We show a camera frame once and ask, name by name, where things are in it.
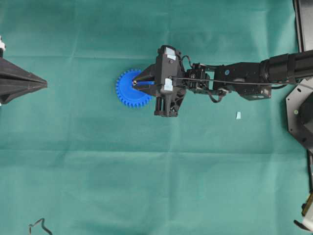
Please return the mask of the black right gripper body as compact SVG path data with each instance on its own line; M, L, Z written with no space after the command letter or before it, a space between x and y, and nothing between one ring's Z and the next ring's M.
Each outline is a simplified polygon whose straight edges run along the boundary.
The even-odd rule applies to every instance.
M181 52L169 45L162 45L156 57L156 108L155 115L177 117L186 94L182 84L184 69Z

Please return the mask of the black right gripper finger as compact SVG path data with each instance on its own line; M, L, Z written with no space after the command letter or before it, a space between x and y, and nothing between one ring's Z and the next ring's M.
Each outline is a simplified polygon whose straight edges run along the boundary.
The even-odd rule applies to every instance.
M137 84L134 89L135 90L138 90L140 92L143 92L145 94L148 94L150 96L156 96L156 88L157 86L156 85L140 85L140 84Z
M136 81L154 81L156 76L156 65L149 65L144 71L137 75L134 79Z

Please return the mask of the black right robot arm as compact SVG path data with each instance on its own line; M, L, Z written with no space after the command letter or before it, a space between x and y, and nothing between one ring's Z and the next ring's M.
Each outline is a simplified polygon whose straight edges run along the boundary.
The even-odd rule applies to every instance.
M311 50L283 54L259 63L239 62L212 66L190 63L183 65L184 56L174 47L163 45L151 64L132 81L132 87L156 98L154 114L177 117L187 91L207 95L219 103L231 92L246 100L267 99L272 89L297 84L313 75Z

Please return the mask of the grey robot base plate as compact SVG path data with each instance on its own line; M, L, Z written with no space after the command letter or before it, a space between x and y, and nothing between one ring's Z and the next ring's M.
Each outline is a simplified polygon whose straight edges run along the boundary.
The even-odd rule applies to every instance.
M304 79L286 97L289 133L304 146L313 150L313 80Z

